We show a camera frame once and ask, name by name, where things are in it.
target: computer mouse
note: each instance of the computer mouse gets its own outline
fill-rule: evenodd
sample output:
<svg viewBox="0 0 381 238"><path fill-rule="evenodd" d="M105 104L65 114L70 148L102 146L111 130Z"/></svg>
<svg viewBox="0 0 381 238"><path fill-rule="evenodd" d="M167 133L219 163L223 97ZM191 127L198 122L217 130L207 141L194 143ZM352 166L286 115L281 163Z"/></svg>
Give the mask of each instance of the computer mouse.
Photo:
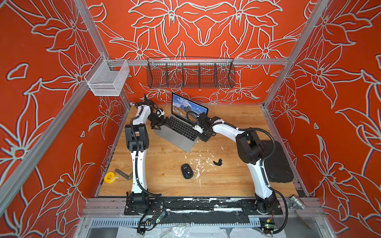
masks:
<svg viewBox="0 0 381 238"><path fill-rule="evenodd" d="M186 179L190 179L191 177L193 177L193 171L189 164L183 164L181 166L181 172L184 178Z"/></svg>

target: white wire basket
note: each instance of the white wire basket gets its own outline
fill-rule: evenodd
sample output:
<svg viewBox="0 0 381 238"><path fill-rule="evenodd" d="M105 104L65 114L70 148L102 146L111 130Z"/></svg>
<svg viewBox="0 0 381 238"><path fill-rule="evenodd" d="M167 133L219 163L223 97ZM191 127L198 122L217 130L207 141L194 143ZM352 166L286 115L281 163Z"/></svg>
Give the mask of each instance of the white wire basket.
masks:
<svg viewBox="0 0 381 238"><path fill-rule="evenodd" d="M84 77L95 96L119 96L130 72L127 60L121 67L109 66L108 62L101 55Z"/></svg>

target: tape roll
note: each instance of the tape roll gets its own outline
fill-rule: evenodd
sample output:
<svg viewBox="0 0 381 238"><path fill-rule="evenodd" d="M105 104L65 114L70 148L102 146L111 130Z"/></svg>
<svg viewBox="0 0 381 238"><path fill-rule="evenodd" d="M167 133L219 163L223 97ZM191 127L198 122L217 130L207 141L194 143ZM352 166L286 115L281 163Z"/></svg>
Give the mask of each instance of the tape roll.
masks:
<svg viewBox="0 0 381 238"><path fill-rule="evenodd" d="M108 184L113 183L116 179L114 172L108 172L104 177L104 181Z"/></svg>

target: orange wall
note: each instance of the orange wall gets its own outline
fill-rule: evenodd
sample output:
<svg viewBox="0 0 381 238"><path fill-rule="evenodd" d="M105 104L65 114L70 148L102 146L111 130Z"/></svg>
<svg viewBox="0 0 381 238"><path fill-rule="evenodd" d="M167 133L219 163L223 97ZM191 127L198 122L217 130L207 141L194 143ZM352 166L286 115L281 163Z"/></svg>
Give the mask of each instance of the orange wall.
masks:
<svg viewBox="0 0 381 238"><path fill-rule="evenodd" d="M1 217L0 235L72 237L124 114L119 97L88 91Z"/></svg>
<svg viewBox="0 0 381 238"><path fill-rule="evenodd" d="M273 59L288 57L316 1L86 2L112 59L183 55ZM205 103L262 103L281 68L240 66L232 89L175 91ZM147 88L144 67L131 67L130 74L124 87L130 101L147 93L170 102L172 89Z"/></svg>
<svg viewBox="0 0 381 238"><path fill-rule="evenodd" d="M2 185L99 54L72 0L2 1L0 18ZM124 114L120 97L88 91L0 218L0 236L73 236Z"/></svg>
<svg viewBox="0 0 381 238"><path fill-rule="evenodd" d="M340 238L381 236L380 11L331 1L269 108Z"/></svg>

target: black wire basket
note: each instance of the black wire basket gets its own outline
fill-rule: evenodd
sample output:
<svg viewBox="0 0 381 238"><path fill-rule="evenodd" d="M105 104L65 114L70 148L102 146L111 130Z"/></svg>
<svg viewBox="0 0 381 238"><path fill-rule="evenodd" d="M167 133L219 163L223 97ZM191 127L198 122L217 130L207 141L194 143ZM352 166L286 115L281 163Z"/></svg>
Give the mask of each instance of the black wire basket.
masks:
<svg viewBox="0 0 381 238"><path fill-rule="evenodd" d="M150 88L233 88L233 59L206 57L148 58Z"/></svg>

